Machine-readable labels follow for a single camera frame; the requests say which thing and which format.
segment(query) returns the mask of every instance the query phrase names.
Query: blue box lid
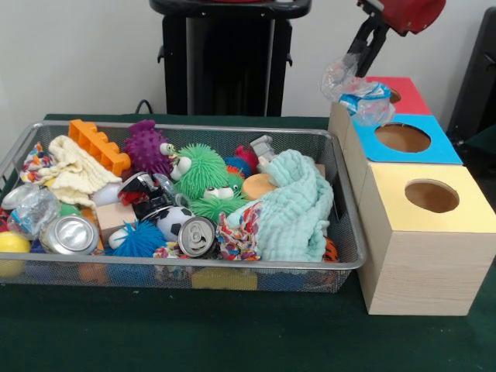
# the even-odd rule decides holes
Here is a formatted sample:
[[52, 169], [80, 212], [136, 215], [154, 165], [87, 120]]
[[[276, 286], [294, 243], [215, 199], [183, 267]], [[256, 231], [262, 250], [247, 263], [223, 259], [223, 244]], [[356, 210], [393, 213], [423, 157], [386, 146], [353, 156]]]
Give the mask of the blue box lid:
[[[395, 115], [391, 123], [385, 126], [379, 124], [361, 126], [355, 122], [353, 125], [360, 138], [365, 156], [371, 161], [463, 164], [434, 116]], [[400, 151], [395, 148], [413, 152]]]

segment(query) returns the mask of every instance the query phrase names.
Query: cream knitted cloth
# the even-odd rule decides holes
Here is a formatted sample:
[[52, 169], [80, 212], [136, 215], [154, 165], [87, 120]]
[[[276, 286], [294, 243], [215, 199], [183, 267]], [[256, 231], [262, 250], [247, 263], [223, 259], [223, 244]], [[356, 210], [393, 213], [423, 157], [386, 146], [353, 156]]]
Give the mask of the cream knitted cloth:
[[36, 183], [44, 184], [55, 178], [50, 190], [61, 202], [94, 208], [95, 203], [89, 198], [90, 194], [106, 184], [122, 181], [67, 136], [55, 138], [48, 150], [57, 164], [40, 169], [42, 178]]

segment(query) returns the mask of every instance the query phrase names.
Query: wire basket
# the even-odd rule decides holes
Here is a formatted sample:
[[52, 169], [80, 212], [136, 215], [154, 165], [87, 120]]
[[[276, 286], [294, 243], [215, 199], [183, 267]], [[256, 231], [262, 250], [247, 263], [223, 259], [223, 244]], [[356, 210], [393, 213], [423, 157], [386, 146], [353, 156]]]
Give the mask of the wire basket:
[[[129, 137], [129, 124], [100, 122], [98, 130], [120, 147]], [[325, 166], [335, 201], [328, 236], [337, 246], [338, 263], [179, 260], [137, 257], [67, 256], [41, 253], [0, 253], [0, 283], [91, 285], [138, 288], [211, 288], [244, 291], [337, 292], [351, 270], [365, 261], [366, 243], [351, 193], [339, 142], [322, 130], [226, 128], [156, 125], [181, 148], [205, 143], [222, 157], [232, 156], [242, 143], [267, 134], [276, 153], [298, 150]], [[67, 135], [68, 122], [44, 121], [27, 128], [0, 164], [2, 199], [19, 181], [22, 162], [36, 142], [48, 148]]]

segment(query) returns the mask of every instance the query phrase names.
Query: box with circular hole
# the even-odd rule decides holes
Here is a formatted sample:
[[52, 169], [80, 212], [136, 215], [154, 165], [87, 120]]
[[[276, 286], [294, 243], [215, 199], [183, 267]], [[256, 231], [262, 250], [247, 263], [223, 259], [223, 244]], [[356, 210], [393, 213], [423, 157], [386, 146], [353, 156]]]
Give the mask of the box with circular hole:
[[466, 315], [496, 254], [496, 215], [463, 166], [369, 163], [359, 269], [373, 315]]
[[332, 105], [329, 131], [335, 133], [360, 204], [367, 164], [372, 162], [462, 165], [450, 140], [431, 115], [395, 115], [383, 126], [361, 126], [341, 104]]
[[432, 115], [424, 98], [409, 77], [369, 76], [368, 81], [378, 81], [391, 89], [391, 103], [397, 114]]

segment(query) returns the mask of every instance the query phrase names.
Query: black and white ball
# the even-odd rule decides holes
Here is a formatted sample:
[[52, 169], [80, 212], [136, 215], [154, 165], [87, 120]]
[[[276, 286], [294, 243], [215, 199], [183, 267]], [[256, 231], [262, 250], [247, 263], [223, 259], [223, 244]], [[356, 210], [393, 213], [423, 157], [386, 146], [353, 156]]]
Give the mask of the black and white ball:
[[168, 242], [177, 242], [179, 230], [183, 223], [195, 217], [192, 211], [185, 207], [170, 207], [160, 213], [157, 227]]

